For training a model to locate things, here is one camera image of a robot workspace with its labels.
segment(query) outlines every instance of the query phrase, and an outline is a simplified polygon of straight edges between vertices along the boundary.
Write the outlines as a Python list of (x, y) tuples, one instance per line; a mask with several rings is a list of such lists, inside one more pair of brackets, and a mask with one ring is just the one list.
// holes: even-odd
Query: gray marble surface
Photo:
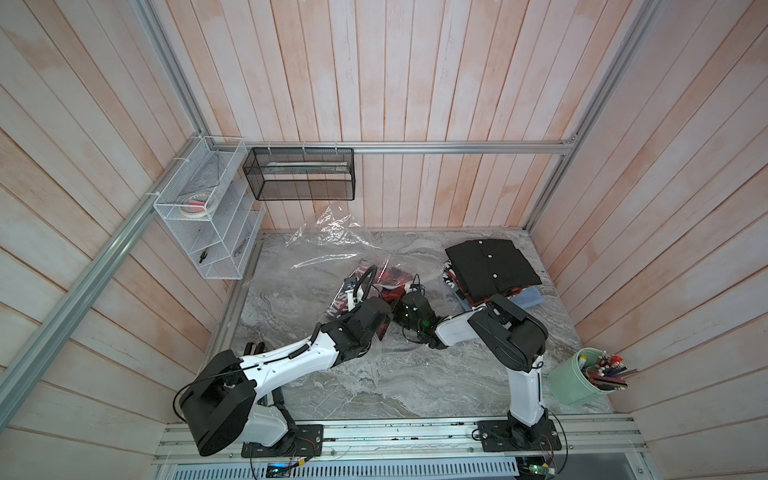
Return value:
[[(537, 288), (545, 302), (528, 309), (549, 330), (542, 372), (551, 371), (581, 348), (526, 232), (399, 231), (364, 233), (363, 237), (362, 243), (355, 239), (342, 246), (320, 246), (309, 241), (294, 242), (286, 248), (290, 235), (267, 235), (234, 334), (234, 352), (242, 354), (249, 341), (264, 341), (272, 349), (308, 336), (361, 256), (377, 259), (377, 263), (383, 261), (385, 253), (376, 247), (391, 253), (390, 262), (421, 274), (426, 296), (439, 316), (460, 313), (458, 301), (437, 275), (447, 260), (444, 250), (465, 240), (490, 237), (512, 240), (543, 282)], [(292, 268), (326, 254), (338, 260)], [(564, 407), (544, 384), (545, 404), (552, 412), (613, 411), (606, 398), (580, 407)], [(283, 387), (283, 391), (293, 417), (305, 420), (504, 415), (510, 400), (506, 370), (479, 340), (433, 350), (408, 343), (400, 329), (394, 327), (364, 357), (305, 376)]]

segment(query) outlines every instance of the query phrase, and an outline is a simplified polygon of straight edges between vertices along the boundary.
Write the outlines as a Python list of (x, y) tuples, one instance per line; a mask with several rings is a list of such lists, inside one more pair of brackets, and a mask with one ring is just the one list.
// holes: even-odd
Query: folded clothing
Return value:
[(533, 270), (511, 240), (468, 240), (445, 249), (451, 266), (446, 273), (472, 306), (484, 303), (491, 295), (511, 296), (531, 285), (541, 285)]

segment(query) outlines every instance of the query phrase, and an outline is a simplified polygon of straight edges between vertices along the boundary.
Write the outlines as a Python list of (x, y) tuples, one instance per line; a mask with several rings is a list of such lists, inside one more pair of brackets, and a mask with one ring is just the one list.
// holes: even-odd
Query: wooden plank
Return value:
[[(386, 82), (385, 2), (357, 2), (356, 14), (361, 135), (364, 141), (381, 140), (384, 136)], [(381, 227), (384, 159), (382, 155), (363, 155), (361, 160), (364, 224)]]
[[(754, 472), (768, 469), (765, 432), (768, 419), (737, 423), (672, 439), (648, 442), (664, 478)], [(724, 458), (739, 458), (738, 466)]]
[(123, 215), (131, 211), (137, 202), (136, 194), (2, 33), (0, 55), (6, 65), (6, 68), (0, 71), (2, 87), (109, 199), (116, 210)]
[[(499, 25), (500, 9), (502, 2), (496, 0), (491, 2), (473, 2), (469, 10), (469, 20), (466, 27), (466, 39), (462, 47), (461, 61), (458, 65), (458, 75), (456, 76), (455, 90), (453, 93), (453, 103), (451, 105), (450, 117), (448, 122), (447, 140), (468, 140), (469, 132), (474, 121), (474, 114), (478, 105), (478, 97), (482, 82), (485, 80), (485, 70), (489, 68), (488, 73), (492, 81), (496, 81), (494, 87), (501, 92), (501, 82), (498, 81), (500, 75), (497, 74), (499, 65), (491, 65), (488, 61), (497, 61), (498, 56), (507, 56), (511, 59), (511, 49), (504, 42), (497, 41), (497, 51), (494, 58), (490, 57), (492, 39), (495, 38), (495, 29), (500, 28), (506, 31), (506, 25)], [(506, 16), (504, 20), (509, 19), (511, 12), (517, 14), (517, 22), (513, 19), (512, 30), (516, 34), (517, 28), (522, 18), (519, 2), (512, 2), (511, 8), (505, 9)], [(500, 48), (498, 43), (507, 48)]]
[(144, 171), (114, 125), (88, 92), (53, 41), (21, 0), (3, 2), (0, 27), (24, 55), (46, 85), (93, 140), (111, 166), (136, 195), (142, 195), (160, 176), (162, 166), (154, 156), (151, 169)]
[[(339, 92), (339, 119), (344, 141), (359, 141), (360, 86), (357, 68), (357, 25), (354, 0), (329, 2), (333, 60)], [(349, 213), (362, 222), (365, 203), (362, 195), (362, 158), (355, 161), (356, 195), (348, 202)]]
[(33, 388), (8, 426), (148, 455), (165, 430), (163, 423), (45, 383)]
[(89, 310), (85, 314), (71, 339), (104, 358), (174, 391), (195, 377), (192, 372), (95, 310)]
[(283, 53), (283, 65), (293, 102), (293, 113), (296, 116), (296, 126), (299, 131), (297, 140), (317, 141), (319, 134), (312, 97), (312, 85), (306, 75), (309, 65), (306, 60), (304, 35), (301, 29), (297, 28), (301, 25), (298, 2), (292, 0), (275, 2), (272, 4), (272, 11), (277, 37), (280, 39), (280, 50)]
[[(37, 460), (46, 452), (45, 462)], [(146, 478), (152, 455), (116, 450), (34, 432), (6, 429), (0, 435), (0, 474), (8, 480)]]
[[(534, 114), (535, 108), (539, 105), (539, 108), (549, 108), (548, 101), (550, 98), (543, 98), (542, 92), (544, 87), (547, 86), (550, 89), (555, 89), (558, 81), (563, 81), (562, 78), (553, 79), (548, 81), (550, 71), (553, 64), (559, 59), (561, 65), (558, 68), (562, 71), (556, 73), (563, 73), (567, 71), (568, 67), (572, 63), (565, 58), (568, 53), (564, 53), (561, 58), (558, 58), (558, 52), (560, 46), (563, 43), (565, 35), (569, 35), (569, 41), (573, 45), (565, 45), (565, 50), (568, 51), (574, 45), (578, 46), (578, 42), (583, 38), (583, 32), (580, 28), (584, 26), (579, 25), (577, 21), (576, 27), (571, 29), (569, 24), (571, 18), (574, 16), (576, 6), (579, 5), (578, 0), (552, 0), (547, 10), (547, 15), (544, 18), (544, 23), (541, 24), (541, 30), (539, 32), (536, 46), (533, 49), (531, 61), (528, 63), (528, 69), (523, 77), (522, 84), (520, 86), (520, 92), (518, 93), (517, 101), (515, 101), (515, 107), (512, 109), (509, 123), (504, 133), (505, 140), (531, 140), (533, 137), (526, 136), (528, 125), (531, 121), (531, 116)], [(594, 15), (589, 12), (590, 15), (585, 15), (588, 18)], [(540, 133), (543, 135), (543, 129), (541, 125), (536, 125), (532, 134)]]
[[(386, 4), (384, 78), (384, 140), (402, 141), (406, 135), (413, 0)], [(383, 167), (382, 226), (397, 228), (400, 218), (402, 155), (386, 155)]]
[(574, 117), (579, 101), (594, 77), (603, 60), (609, 44), (615, 38), (619, 25), (630, 0), (611, 0), (606, 2), (598, 23), (595, 25), (584, 53), (578, 60), (578, 66), (565, 88), (558, 109), (552, 116), (544, 136), (545, 140), (560, 140), (564, 138), (565, 128)]
[(200, 300), (184, 285), (184, 282), (174, 275), (163, 260), (143, 240), (131, 250), (131, 256), (165, 288), (168, 293), (197, 321), (202, 323), (209, 332), (216, 326), (216, 317), (205, 309)]
[(239, 137), (240, 129), (211, 59), (190, 0), (166, 0), (171, 17), (186, 47), (190, 62), (213, 110), (222, 135)]
[(475, 183), (472, 185), (472, 193), (469, 195), (467, 210), (464, 214), (463, 227), (473, 227), (477, 220), (477, 214), (480, 210), (482, 199), (485, 196), (485, 188), (492, 178), (493, 168), (496, 164), (496, 155), (484, 154), (480, 158)]
[(629, 365), (644, 369), (695, 347), (768, 312), (761, 294), (768, 284), (764, 269), (658, 331), (621, 351)]
[(435, 206), (432, 209), (431, 227), (447, 227), (448, 218), (451, 214), (451, 206), (456, 191), (456, 183), (462, 169), (462, 158), (464, 155), (443, 155), (440, 175), (437, 182), (437, 191), (435, 192)]
[(608, 43), (608, 48), (603, 53), (603, 58), (599, 61), (598, 67), (594, 70), (592, 78), (587, 84), (587, 88), (581, 95), (581, 100), (576, 105), (576, 110), (571, 116), (571, 120), (568, 122), (568, 126), (565, 128), (565, 133), (558, 138), (573, 138), (576, 132), (577, 126), (584, 118), (584, 113), (587, 111), (589, 104), (598, 91), (600, 83), (605, 78), (611, 63), (619, 51), (619, 48), (624, 44), (624, 39), (627, 37), (630, 27), (634, 24), (634, 20), (640, 14), (640, 10), (643, 8), (644, 3), (642, 0), (631, 0), (629, 8), (624, 13), (624, 17), (618, 22), (618, 28)]
[(237, 129), (240, 131), (239, 136), (249, 141), (262, 140), (259, 120), (253, 110), (253, 102), (237, 59), (227, 21), (224, 19), (221, 3), (193, 0), (192, 7), (197, 16), (197, 22), (200, 24), (200, 29), (203, 31), (224, 94), (229, 101), (232, 115), (237, 122)]
[(176, 118), (170, 109), (167, 99), (154, 80), (149, 65), (147, 65), (131, 33), (128, 31), (128, 26), (123, 21), (118, 10), (118, 2), (88, 0), (88, 3), (101, 27), (104, 29), (104, 33), (107, 34), (112, 46), (123, 61), (128, 73), (133, 78), (141, 96), (154, 114), (154, 118), (165, 134), (171, 150), (175, 152), (177, 148), (181, 148), (187, 137), (182, 133), (179, 124), (176, 123)]
[[(512, 54), (518, 41), (528, 2), (502, 2), (480, 83), (469, 140), (487, 140), (496, 106), (502, 94)], [(465, 155), (453, 195), (449, 227), (474, 225), (495, 155)]]
[[(501, 2), (474, 2), (469, 11), (466, 40), (462, 47), (461, 61), (458, 66), (453, 104), (449, 117), (447, 138), (449, 140), (467, 140), (472, 127), (472, 115), (477, 106), (481, 82), (484, 77), (485, 66), (488, 60), (491, 40), (497, 25)], [(435, 206), (432, 209), (433, 227), (447, 227), (452, 213), (454, 196), (458, 189), (460, 173), (462, 170), (462, 155), (448, 155), (443, 157), (440, 176), (438, 178), (437, 191), (435, 192)], [(471, 161), (464, 167), (464, 175), (461, 177), (467, 184), (474, 180)], [(459, 199), (457, 209), (468, 202), (469, 188), (462, 189), (462, 197)], [(455, 223), (463, 221), (463, 213), (457, 212)]]
[[(170, 401), (174, 391), (139, 376), (129, 368), (135, 368), (136, 365), (143, 366), (151, 375), (157, 374), (155, 376), (160, 379), (163, 379), (163, 375), (175, 374), (176, 376), (169, 382), (171, 388), (175, 389), (194, 379), (194, 374), (184, 370), (186, 372), (184, 375), (178, 375), (172, 369), (167, 369), (160, 360), (173, 363), (168, 358), (149, 349), (117, 326), (113, 329), (102, 328), (107, 324), (114, 325), (106, 319), (99, 325), (99, 319), (103, 318), (93, 310), (86, 315), (83, 323), (75, 330), (73, 339), (64, 345), (54, 363), (43, 375), (42, 381), (161, 422), (173, 421), (176, 416), (170, 409)], [(0, 366), (5, 367), (13, 360), (14, 355), (21, 351), (26, 339), (38, 328), (39, 322), (0, 304), (0, 325), (4, 333), (0, 339)], [(101, 348), (102, 352), (112, 356), (99, 356), (94, 353), (95, 349), (91, 351), (78, 345), (85, 340), (84, 344), (89, 348), (105, 347), (106, 345), (101, 343), (104, 342), (104, 338), (99, 339), (94, 332), (100, 332), (107, 343), (114, 344), (114, 347)], [(132, 340), (124, 341), (123, 338), (127, 337)], [(137, 348), (139, 344), (151, 350), (151, 353), (147, 354), (141, 348)], [(127, 364), (128, 368), (118, 363)], [(102, 381), (93, 382), (93, 378), (99, 378)]]
[(109, 234), (1, 131), (0, 184), (89, 256), (109, 240)]
[(120, 132), (144, 169), (155, 178), (162, 172), (162, 158), (157, 158), (131, 116), (99, 71), (91, 56), (85, 51), (77, 35), (67, 23), (53, 0), (29, 0), (28, 7), (67, 59), (71, 68), (88, 88), (96, 102)]
[[(754, 80), (735, 81), (735, 85), (723, 81), (722, 85), (743, 87), (748, 91)], [(579, 278), (580, 282), (597, 286), (604, 276), (601, 272), (613, 271), (621, 264), (766, 127), (768, 115), (763, 107), (768, 104), (768, 81), (763, 82), (731, 118), (718, 120), (716, 114), (730, 115), (736, 109), (738, 105), (731, 103), (733, 100), (742, 101), (743, 97), (739, 98), (728, 88), (715, 90), (700, 112), (601, 225), (583, 253), (579, 253), (554, 279), (558, 289), (567, 292), (566, 289)], [(750, 126), (742, 128), (743, 121), (749, 122)]]
[(523, 77), (528, 69), (528, 63), (531, 61), (534, 46), (538, 34), (541, 31), (541, 25), (549, 7), (549, 0), (542, 2), (529, 2), (525, 10), (525, 17), (520, 27), (520, 35), (515, 44), (515, 53), (512, 54), (512, 60), (509, 63), (507, 76), (504, 80), (501, 96), (498, 99), (491, 130), (488, 133), (488, 140), (501, 140), (504, 132), (507, 130), (507, 124), (515, 107), (518, 98), (520, 86)]
[(763, 217), (586, 343), (626, 348), (759, 271), (768, 264), (768, 252), (755, 242), (766, 232), (768, 217)]
[[(747, 6), (748, 2), (733, 5), (730, 3), (725, 5), (720, 2), (715, 4), (710, 14), (704, 19), (688, 43), (688, 46), (682, 51), (680, 57), (659, 85), (659, 88), (650, 97), (643, 111), (637, 116), (627, 135), (616, 147), (613, 154), (611, 154), (603, 169), (601, 169), (598, 179), (595, 179), (594, 188), (582, 197), (581, 202), (584, 207), (580, 207), (579, 210), (574, 209), (574, 217), (582, 221), (586, 217), (584, 211), (594, 210), (595, 208), (599, 208), (601, 211), (598, 214), (589, 214), (589, 218), (586, 220), (589, 225), (578, 229), (574, 239), (568, 243), (556, 261), (553, 262), (551, 265), (551, 272), (554, 272), (553, 276), (556, 277), (564, 269), (564, 265), (567, 265), (577, 253), (577, 248), (583, 246), (586, 242), (586, 236), (592, 235), (596, 231), (597, 227), (595, 225), (598, 222), (602, 223), (608, 215), (605, 212), (613, 210), (619, 202), (618, 198), (626, 195), (629, 188), (635, 185), (642, 173), (649, 168), (652, 163), (652, 156), (649, 155), (649, 150), (655, 151), (656, 155), (661, 153), (661, 150), (654, 148), (656, 146), (654, 142), (656, 139), (653, 137), (665, 136), (668, 141), (664, 143), (669, 144), (669, 141), (674, 137), (674, 133), (677, 133), (683, 127), (684, 120), (687, 120), (695, 111), (695, 108), (701, 105), (705, 97), (697, 99), (698, 101), (695, 101), (693, 104), (688, 104), (687, 98), (683, 99), (681, 95), (685, 95), (683, 93), (685, 91), (690, 91), (689, 85), (701, 76), (700, 72), (706, 73), (702, 71), (702, 68), (712, 62), (713, 54), (716, 53), (718, 46), (721, 45), (723, 39), (731, 31), (731, 28), (738, 22), (740, 14), (743, 13)], [(734, 61), (735, 58), (732, 57), (730, 65)], [(724, 75), (725, 71), (713, 79), (715, 83), (707, 89), (707, 93), (715, 88), (717, 82), (722, 80)], [(667, 121), (671, 119), (670, 115), (677, 115), (677, 111), (680, 109), (687, 110), (687, 115), (684, 119), (677, 118), (678, 123), (675, 125), (668, 123)], [(665, 123), (663, 129), (659, 127), (659, 123), (662, 121)], [(619, 184), (614, 187), (613, 185), (617, 181)], [(563, 236), (569, 231), (574, 232), (574, 229), (569, 226), (576, 224), (578, 224), (576, 220), (569, 218), (558, 235)]]
[(624, 81), (614, 93), (612, 108), (605, 111), (593, 134), (582, 144), (582, 160), (578, 168), (555, 191), (548, 204), (548, 211), (531, 233), (546, 266), (551, 265), (560, 253), (560, 248), (555, 249), (557, 245), (551, 249), (549, 245), (572, 212), (574, 199), (580, 199), (596, 178), (608, 155), (621, 141), (712, 4), (669, 4), (654, 26), (654, 34), (644, 43)]
[(174, 149), (168, 143), (157, 119), (141, 96), (141, 92), (131, 79), (130, 73), (120, 60), (88, 3), (85, 0), (78, 0), (57, 2), (56, 5), (80, 38), (114, 93), (120, 98), (125, 110), (134, 120), (155, 156), (158, 159), (173, 156)]
[(133, 257), (125, 259), (114, 278), (160, 318), (171, 324), (192, 343), (205, 349), (210, 331), (189, 313)]
[(0, 245), (16, 258), (68, 289), (91, 262), (59, 232), (0, 187)]
[(366, 192), (364, 223), (368, 228), (381, 228), (384, 204), (382, 202), (383, 155), (360, 155), (362, 160), (362, 184)]
[[(751, 154), (754, 163), (764, 163), (762, 152), (765, 148), (763, 142), (753, 142), (727, 166), (727, 169), (738, 169), (738, 174), (748, 175), (755, 167), (750, 168), (749, 164), (744, 165), (738, 160)], [(761, 199), (768, 195), (764, 188), (765, 182), (768, 181), (768, 169), (764, 167), (744, 185), (738, 183), (738, 180), (743, 182), (743, 179), (737, 177), (737, 181), (732, 182), (735, 185), (726, 185), (725, 188), (720, 187), (720, 182), (717, 181), (719, 176), (715, 176), (707, 186), (697, 192), (697, 196), (699, 193), (703, 194), (701, 196), (704, 200), (711, 199), (712, 201), (707, 201), (711, 205), (698, 207), (699, 202), (694, 202), (698, 199), (694, 196), (689, 202), (694, 203), (694, 207), (688, 207), (686, 204), (678, 210), (670, 221), (606, 277), (603, 283), (621, 281), (623, 286), (619, 289), (613, 288), (616, 293), (577, 325), (579, 335), (585, 339), (596, 335), (765, 213), (765, 203)], [(710, 185), (720, 188), (710, 189)], [(736, 193), (728, 197), (736, 188)], [(715, 194), (707, 195), (705, 190), (715, 190)], [(727, 199), (718, 205), (724, 197)], [(634, 275), (631, 280), (622, 281), (630, 275)], [(598, 288), (607, 289), (603, 283)]]
[(270, 90), (275, 101), (277, 117), (280, 120), (280, 130), (285, 141), (299, 140), (296, 127), (296, 117), (293, 113), (291, 92), (288, 89), (288, 79), (280, 54), (280, 43), (272, 14), (270, 0), (250, 0), (250, 11), (256, 35), (264, 59), (266, 76), (270, 81)]
[[(429, 109), (432, 105), (432, 93), (435, 85), (435, 66), (437, 65), (440, 46), (444, 8), (445, 2), (443, 0), (419, 0), (413, 5), (413, 35), (411, 37), (408, 104), (406, 106), (407, 141), (424, 141), (427, 139)], [(407, 200), (414, 200), (413, 203), (418, 202), (418, 191), (415, 199), (408, 197)]]
[(104, 288), (94, 310), (191, 372), (200, 367), (205, 346), (185, 338), (119, 283), (111, 281)]
[[(432, 89), (432, 105), (429, 109), (427, 140), (442, 141), (446, 139), (448, 133), (470, 6), (470, 2), (448, 1), (445, 4), (435, 66), (435, 85)], [(424, 156), (422, 182), (419, 188), (419, 210), (416, 217), (417, 227), (432, 225), (432, 212), (437, 199), (441, 165), (442, 155)]]
[(0, 302), (42, 321), (64, 295), (56, 285), (0, 248)]
[(27, 340), (35, 334), (39, 323), (0, 303), (0, 366), (7, 368), (24, 349)]
[(559, 156), (547, 154), (538, 154), (533, 157), (531, 166), (525, 173), (525, 178), (520, 184), (515, 202), (512, 204), (512, 208), (507, 216), (507, 227), (523, 227), (525, 225), (528, 220), (525, 210), (528, 208), (528, 205), (533, 204), (538, 198), (535, 192), (546, 181), (544, 172), (554, 162), (553, 158), (557, 157)]
[(248, 95), (256, 112), (262, 140), (282, 141), (280, 119), (269, 89), (270, 81), (248, 1), (221, 2), (221, 7), (237, 53), (237, 62), (242, 69)]
[(152, 78), (157, 82), (157, 87), (160, 88), (163, 98), (165, 98), (165, 101), (168, 103), (168, 107), (173, 112), (174, 119), (181, 130), (181, 144), (171, 143), (171, 147), (178, 151), (184, 146), (184, 142), (195, 133), (192, 121), (187, 116), (187, 112), (181, 104), (181, 99), (174, 90), (174, 86), (170, 82), (170, 77), (165, 71), (165, 67), (162, 65), (157, 51), (155, 51), (154, 46), (151, 44), (149, 34), (139, 23), (136, 11), (133, 10), (129, 2), (116, 2), (116, 5), (120, 12), (120, 16), (123, 18), (123, 22), (125, 22), (128, 31), (131, 33), (131, 38), (136, 42), (141, 57), (150, 69)]
[(459, 168), (456, 190), (451, 203), (451, 213), (448, 217), (448, 227), (461, 227), (469, 207), (469, 198), (478, 182), (478, 170), (482, 155), (464, 155), (462, 166)]
[(208, 127), (211, 135), (221, 135), (221, 127), (219, 121), (216, 118), (214, 110), (211, 106), (211, 102), (208, 99), (207, 93), (203, 84), (200, 82), (200, 77), (195, 70), (190, 57), (190, 52), (187, 51), (187, 47), (184, 44), (184, 40), (181, 37), (179, 28), (176, 25), (173, 14), (170, 13), (168, 3), (153, 2), (153, 6), (157, 13), (157, 18), (163, 27), (163, 31), (168, 39), (168, 43), (174, 51), (176, 61), (179, 63), (179, 68), (184, 73), (184, 77), (187, 79), (187, 83), (190, 86), (190, 91), (197, 102), (197, 106), (200, 109), (200, 113), (203, 116), (203, 120)]
[[(755, 10), (754, 9), (755, 6), (762, 6), (763, 9)], [(731, 34), (726, 39), (726, 41), (724, 41), (723, 44), (720, 46), (720, 48), (718, 48), (718, 51), (715, 53), (712, 59), (707, 63), (707, 65), (704, 67), (704, 69), (696, 78), (696, 80), (694, 80), (694, 82), (688, 88), (688, 90), (683, 96), (683, 99), (696, 98), (698, 99), (699, 102), (703, 101), (704, 98), (711, 92), (711, 90), (715, 88), (716, 86), (715, 84), (721, 80), (721, 78), (736, 62), (736, 59), (742, 55), (742, 53), (746, 50), (747, 46), (760, 33), (760, 31), (763, 29), (766, 23), (768, 23), (768, 7), (766, 7), (763, 3), (754, 3), (752, 8), (750, 8), (747, 14), (744, 15), (740, 23), (734, 28), (734, 30), (731, 32)], [(709, 78), (710, 76), (714, 76), (715, 82), (713, 84), (705, 83), (703, 79)], [(686, 102), (683, 102), (683, 100), (680, 100), (677, 106), (682, 104), (686, 104)], [(654, 134), (654, 137), (656, 137), (657, 135), (666, 135), (667, 132), (676, 132), (676, 130), (672, 128), (671, 124), (668, 124), (667, 121), (669, 121), (671, 118), (676, 118), (678, 114), (684, 113), (683, 109), (682, 108), (678, 109), (677, 106), (673, 108), (672, 112), (670, 112), (670, 114), (664, 120), (662, 125), (657, 129), (657, 132)], [(666, 141), (660, 142), (659, 145), (661, 147), (666, 147), (667, 143), (671, 141), (672, 138), (673, 138), (672, 133), (670, 133), (670, 136), (667, 137)], [(644, 149), (641, 152), (640, 156), (643, 156), (648, 153), (649, 151)], [(620, 179), (619, 183), (616, 184), (616, 188), (618, 188), (620, 184), (623, 184), (623, 178)], [(622, 271), (622, 275), (626, 275), (626, 271), (625, 271), (626, 269), (619, 268), (614, 278), (611, 279), (613, 283), (610, 283), (610, 284), (606, 283), (604, 285), (601, 284), (598, 288), (592, 291), (592, 293), (590, 293), (586, 297), (586, 300), (584, 301), (581, 301), (579, 296), (576, 295), (578, 290), (575, 290), (573, 293), (568, 294), (568, 297), (570, 298), (567, 298), (567, 301), (568, 302), (572, 301), (573, 303), (571, 305), (580, 302), (578, 307), (576, 307), (575, 310), (571, 309), (571, 318), (575, 322), (578, 322), (581, 319), (585, 318), (586, 315), (588, 315), (589, 312), (592, 311), (597, 305), (605, 301), (615, 291), (615, 289), (617, 289), (618, 287), (626, 283), (626, 280), (625, 281), (618, 280), (621, 278), (618, 276), (620, 270)], [(630, 276), (625, 278), (631, 278), (633, 275), (634, 273), (630, 273)]]
[[(444, 7), (442, 0), (419, 0), (413, 6), (406, 105), (407, 141), (423, 141), (427, 138)], [(424, 155), (403, 155), (398, 221), (400, 228), (416, 226), (423, 164)]]
[(498, 11), (498, 20), (488, 50), (488, 60), (485, 62), (480, 92), (478, 92), (472, 126), (469, 130), (469, 140), (488, 140), (496, 105), (502, 94), (504, 80), (507, 78), (527, 7), (528, 0), (511, 0), (502, 2)]
[(646, 441), (768, 415), (768, 369), (632, 412)]
[(611, 394), (611, 402), (633, 412), (765, 368), (766, 332), (768, 315), (762, 315), (630, 377), (631, 389)]

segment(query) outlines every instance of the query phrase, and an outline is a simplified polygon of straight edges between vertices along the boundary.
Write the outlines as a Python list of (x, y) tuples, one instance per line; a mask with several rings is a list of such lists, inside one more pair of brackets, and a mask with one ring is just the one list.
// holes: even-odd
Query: metal rail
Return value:
[[(646, 452), (647, 446), (631, 415), (558, 415), (568, 438), (568, 452), (609, 453)], [(472, 430), (482, 420), (506, 417), (461, 417), (438, 419), (322, 420), (296, 422), (298, 425), (322, 423), (323, 454), (319, 460), (343, 458), (369, 460), (381, 458), (462, 458), (488, 457), (480, 443), (472, 440)], [(558, 434), (563, 431), (557, 427)], [(242, 445), (232, 444), (214, 455), (201, 457), (186, 425), (169, 425), (157, 448), (153, 463), (236, 463), (242, 462)], [(540, 450), (511, 455), (541, 455)]]
[[(183, 157), (194, 144), (187, 141), (179, 157)], [(114, 272), (120, 267), (149, 227), (155, 215), (155, 192), (173, 177), (184, 162), (176, 160), (152, 185), (139, 204), (127, 216), (109, 243), (91, 261), (88, 268), (74, 282), (69, 291), (58, 301), (0, 377), (0, 432), (8, 426), (13, 415), (21, 408), (29, 393), (37, 385), (45, 370), (78, 327), (83, 317), (107, 286)]]
[(664, 10), (666, 4), (667, 0), (645, 0), (645, 3), (641, 6), (640, 12), (624, 37), (618, 53), (611, 62), (611, 66), (608, 68), (603, 81), (600, 83), (597, 92), (587, 107), (584, 117), (576, 128), (576, 134), (573, 137), (573, 148), (560, 160), (546, 187), (536, 200), (536, 204), (533, 210), (531, 210), (531, 216), (525, 222), (526, 230), (532, 231), (536, 227), (536, 223), (544, 213), (549, 200), (553, 197), (555, 190), (571, 167), (574, 158), (578, 155), (581, 145), (589, 137), (592, 128), (605, 111), (607, 103), (616, 91), (616, 87), (627, 74), (643, 40), (649, 35), (651, 26)]
[(352, 148), (356, 154), (568, 154), (564, 141), (261, 141), (248, 148)]

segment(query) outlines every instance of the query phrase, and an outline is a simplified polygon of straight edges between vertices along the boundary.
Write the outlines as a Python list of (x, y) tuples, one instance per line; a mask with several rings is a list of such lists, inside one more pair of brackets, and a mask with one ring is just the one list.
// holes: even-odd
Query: green cup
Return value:
[(580, 356), (587, 357), (585, 366), (592, 366), (597, 363), (602, 353), (603, 351), (598, 349), (581, 349), (549, 372), (547, 384), (552, 395), (565, 406), (579, 406), (611, 393), (589, 383), (578, 368)]

